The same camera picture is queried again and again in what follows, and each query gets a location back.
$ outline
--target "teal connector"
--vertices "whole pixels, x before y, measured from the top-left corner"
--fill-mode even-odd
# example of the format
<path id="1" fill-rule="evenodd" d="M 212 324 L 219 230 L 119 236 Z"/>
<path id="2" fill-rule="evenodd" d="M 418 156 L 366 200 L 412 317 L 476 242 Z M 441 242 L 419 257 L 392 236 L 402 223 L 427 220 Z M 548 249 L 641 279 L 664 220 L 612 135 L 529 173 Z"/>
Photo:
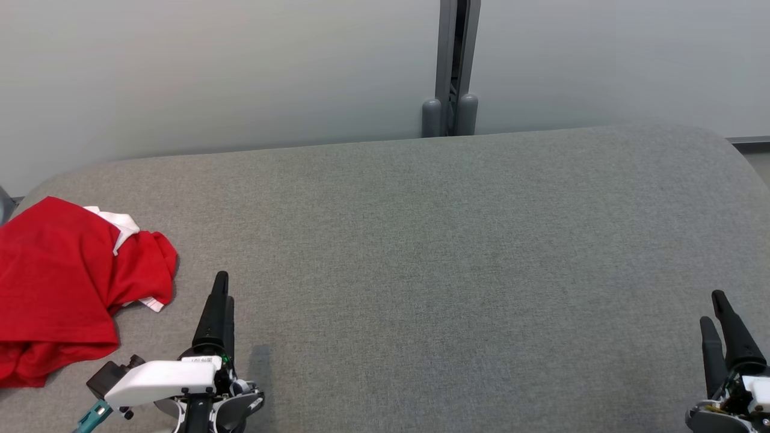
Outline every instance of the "teal connector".
<path id="1" fill-rule="evenodd" d="M 102 421 L 106 420 L 109 414 L 112 413 L 112 408 L 109 407 L 104 400 L 99 400 L 93 405 L 87 414 L 83 415 L 78 421 L 78 431 L 80 433 L 91 433 L 94 431 L 97 425 L 100 425 Z"/>

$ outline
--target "gray floor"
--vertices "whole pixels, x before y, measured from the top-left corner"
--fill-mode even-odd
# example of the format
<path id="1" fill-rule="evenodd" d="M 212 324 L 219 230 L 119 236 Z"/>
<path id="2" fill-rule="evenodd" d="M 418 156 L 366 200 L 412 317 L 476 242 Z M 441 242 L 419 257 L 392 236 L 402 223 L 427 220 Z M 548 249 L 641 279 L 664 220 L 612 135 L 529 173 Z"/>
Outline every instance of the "gray floor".
<path id="1" fill-rule="evenodd" d="M 762 180 L 770 186 L 770 153 L 749 153 L 745 157 Z"/>

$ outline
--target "folded clothing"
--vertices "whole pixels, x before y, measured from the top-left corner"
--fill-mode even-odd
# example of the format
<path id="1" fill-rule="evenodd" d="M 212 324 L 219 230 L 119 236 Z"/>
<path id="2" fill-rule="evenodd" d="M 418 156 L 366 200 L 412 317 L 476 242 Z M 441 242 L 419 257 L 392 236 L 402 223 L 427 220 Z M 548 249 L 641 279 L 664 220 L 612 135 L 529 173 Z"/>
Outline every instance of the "folded clothing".
<path id="1" fill-rule="evenodd" d="M 112 353 L 121 306 L 171 301 L 174 247 L 119 226 L 47 197 L 0 228 L 0 388 L 41 387 L 58 368 Z"/>

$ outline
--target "white partition panel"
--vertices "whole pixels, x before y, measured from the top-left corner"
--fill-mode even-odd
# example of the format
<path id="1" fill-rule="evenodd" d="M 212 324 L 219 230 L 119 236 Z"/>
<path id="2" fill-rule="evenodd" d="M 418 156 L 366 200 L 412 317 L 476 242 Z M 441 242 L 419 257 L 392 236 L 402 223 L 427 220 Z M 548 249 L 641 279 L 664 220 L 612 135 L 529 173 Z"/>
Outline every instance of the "white partition panel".
<path id="1" fill-rule="evenodd" d="M 663 119 L 770 134 L 770 2 L 482 0 L 476 133 Z"/>
<path id="2" fill-rule="evenodd" d="M 105 160 L 420 136 L 440 2 L 4 0 L 0 185 Z"/>

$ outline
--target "white cloth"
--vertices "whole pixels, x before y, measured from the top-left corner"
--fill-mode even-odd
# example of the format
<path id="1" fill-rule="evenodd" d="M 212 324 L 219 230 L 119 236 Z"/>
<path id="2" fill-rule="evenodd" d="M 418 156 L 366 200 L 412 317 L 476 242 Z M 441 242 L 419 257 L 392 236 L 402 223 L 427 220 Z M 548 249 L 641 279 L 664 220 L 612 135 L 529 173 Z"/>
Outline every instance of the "white cloth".
<path id="1" fill-rule="evenodd" d="M 84 206 L 83 209 L 88 210 L 90 212 L 95 213 L 96 215 L 99 215 L 101 218 L 104 218 L 107 220 L 110 224 L 112 224 L 115 227 L 118 227 L 118 230 L 120 230 L 120 235 L 118 235 L 118 240 L 115 242 L 115 247 L 112 249 L 112 253 L 116 256 L 118 255 L 118 249 L 121 245 L 131 237 L 133 234 L 139 233 L 139 226 L 136 225 L 134 222 L 134 219 L 131 218 L 130 215 L 127 213 L 112 213 L 112 212 L 102 212 L 98 206 Z M 145 304 L 147 307 L 149 307 L 151 310 L 155 311 L 156 313 L 159 313 L 161 308 L 165 307 L 163 304 L 157 301 L 154 297 L 145 297 L 142 299 L 137 299 L 142 304 Z M 126 302 L 123 304 L 123 307 L 126 305 L 131 304 L 132 302 Z"/>

